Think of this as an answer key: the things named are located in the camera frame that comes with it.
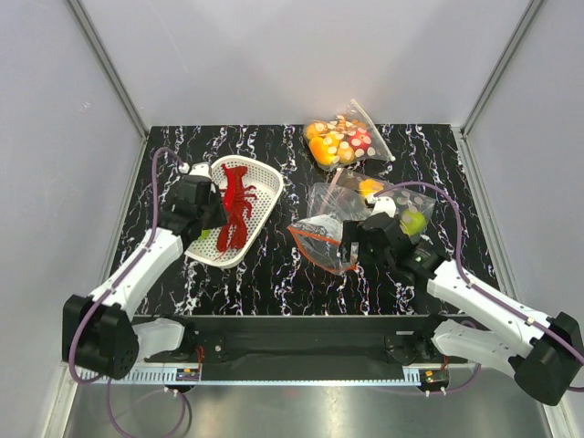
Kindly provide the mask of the red fake lobster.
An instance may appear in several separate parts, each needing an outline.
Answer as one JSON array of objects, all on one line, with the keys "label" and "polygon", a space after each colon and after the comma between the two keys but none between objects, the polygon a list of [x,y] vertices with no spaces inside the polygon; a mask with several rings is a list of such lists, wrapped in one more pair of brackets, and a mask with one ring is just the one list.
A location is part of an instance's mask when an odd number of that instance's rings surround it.
[{"label": "red fake lobster", "polygon": [[253,212],[252,200],[257,198],[256,187],[252,184],[245,185],[243,178],[248,172],[244,165],[235,167],[237,174],[235,199],[232,209],[227,212],[227,225],[221,228],[216,241],[216,250],[223,255],[229,250],[241,250],[244,248],[248,237],[248,227],[245,219],[250,219]]}]

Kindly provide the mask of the clear red-zip bag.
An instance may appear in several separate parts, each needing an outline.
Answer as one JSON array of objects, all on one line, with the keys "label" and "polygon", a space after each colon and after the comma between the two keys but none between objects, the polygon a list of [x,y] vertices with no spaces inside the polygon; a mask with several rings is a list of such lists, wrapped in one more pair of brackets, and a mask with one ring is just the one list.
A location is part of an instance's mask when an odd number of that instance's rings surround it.
[{"label": "clear red-zip bag", "polygon": [[361,221],[370,214],[362,198],[351,189],[318,182],[308,191],[307,217],[287,229],[308,262],[334,275],[357,268],[357,250],[349,262],[341,260],[343,223]]}]

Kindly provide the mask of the red fake chili peppers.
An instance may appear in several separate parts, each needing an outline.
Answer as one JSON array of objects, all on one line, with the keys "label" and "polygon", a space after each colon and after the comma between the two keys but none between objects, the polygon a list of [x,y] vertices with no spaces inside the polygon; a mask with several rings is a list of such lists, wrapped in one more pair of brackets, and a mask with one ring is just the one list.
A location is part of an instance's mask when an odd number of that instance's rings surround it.
[{"label": "red fake chili peppers", "polygon": [[224,175],[227,179],[227,186],[224,190],[224,208],[227,212],[229,212],[234,204],[235,199],[235,192],[236,192],[236,183],[237,183],[237,174],[235,168],[229,168],[225,164],[222,165],[224,170]]}]

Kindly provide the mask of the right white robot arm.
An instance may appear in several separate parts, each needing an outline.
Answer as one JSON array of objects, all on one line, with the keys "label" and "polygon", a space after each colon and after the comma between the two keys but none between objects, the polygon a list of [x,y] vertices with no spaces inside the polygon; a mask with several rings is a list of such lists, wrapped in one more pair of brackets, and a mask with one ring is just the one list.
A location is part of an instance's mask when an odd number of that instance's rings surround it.
[{"label": "right white robot arm", "polygon": [[532,399],[556,406],[574,391],[583,367],[579,323],[565,312],[555,317],[534,310],[465,271],[443,250],[414,243],[397,219],[378,213],[343,224],[339,252],[362,266],[385,268],[431,297],[445,301],[480,324],[468,328],[432,316],[414,339],[425,361],[458,357],[511,377]]}]

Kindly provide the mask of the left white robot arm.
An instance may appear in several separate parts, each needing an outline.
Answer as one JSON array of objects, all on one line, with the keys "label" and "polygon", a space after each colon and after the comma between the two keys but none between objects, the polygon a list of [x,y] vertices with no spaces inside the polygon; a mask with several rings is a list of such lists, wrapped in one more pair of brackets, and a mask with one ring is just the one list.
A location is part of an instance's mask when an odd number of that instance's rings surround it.
[{"label": "left white robot arm", "polygon": [[138,361],[168,352],[178,361],[196,352],[197,339],[176,317],[134,324],[139,304],[154,283],[202,231],[221,227],[226,212],[218,186],[205,166],[178,182],[136,250],[85,297],[71,296],[63,307],[62,359],[76,381],[78,368],[120,380]]}]

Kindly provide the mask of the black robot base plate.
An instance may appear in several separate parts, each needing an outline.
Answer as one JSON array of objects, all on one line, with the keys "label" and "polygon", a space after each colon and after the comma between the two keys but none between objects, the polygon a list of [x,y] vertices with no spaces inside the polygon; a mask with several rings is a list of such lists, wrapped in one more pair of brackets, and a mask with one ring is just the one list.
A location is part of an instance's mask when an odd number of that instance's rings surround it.
[{"label": "black robot base plate", "polygon": [[192,316],[194,333],[179,353],[153,362],[198,363],[202,381],[299,385],[339,381],[381,384],[403,379],[389,347],[420,330],[429,316]]}]

